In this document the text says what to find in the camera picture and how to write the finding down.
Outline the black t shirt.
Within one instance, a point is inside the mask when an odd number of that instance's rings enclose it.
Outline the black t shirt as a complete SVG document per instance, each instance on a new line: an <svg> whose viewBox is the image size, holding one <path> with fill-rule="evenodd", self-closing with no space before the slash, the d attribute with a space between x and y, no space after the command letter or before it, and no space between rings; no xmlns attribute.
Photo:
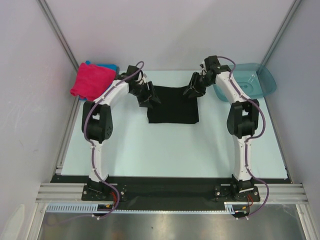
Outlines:
<svg viewBox="0 0 320 240"><path fill-rule="evenodd" d="M160 103L147 110L150 124L196 124L199 122L198 101L183 95L185 87L155 86Z"/></svg>

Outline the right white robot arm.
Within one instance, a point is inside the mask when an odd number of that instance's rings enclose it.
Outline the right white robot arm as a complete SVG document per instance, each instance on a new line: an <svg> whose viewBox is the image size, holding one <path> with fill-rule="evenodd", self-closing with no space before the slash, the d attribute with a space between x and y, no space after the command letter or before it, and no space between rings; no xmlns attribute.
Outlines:
<svg viewBox="0 0 320 240"><path fill-rule="evenodd" d="M254 189L251 171L251 141L259 125L259 102L241 90L233 71L222 65L216 55L206 57L200 64L201 71L194 72L183 95L189 99L206 94L208 87L218 86L226 96L230 110L226 127L234 142L234 171L231 176L231 196L242 201Z"/></svg>

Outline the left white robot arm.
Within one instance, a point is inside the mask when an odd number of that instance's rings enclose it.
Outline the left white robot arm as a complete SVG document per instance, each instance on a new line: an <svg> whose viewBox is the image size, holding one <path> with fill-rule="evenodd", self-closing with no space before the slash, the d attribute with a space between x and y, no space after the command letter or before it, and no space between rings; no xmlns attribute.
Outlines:
<svg viewBox="0 0 320 240"><path fill-rule="evenodd" d="M102 174L102 146L113 133L112 107L124 96L136 97L138 105L151 109L161 103L155 87L147 80L143 68L144 62L128 66L125 73L115 77L110 87L93 101L87 100L82 110L82 133L90 144L91 171L87 185L100 200L110 196L110 184L106 182L109 174Z"/></svg>

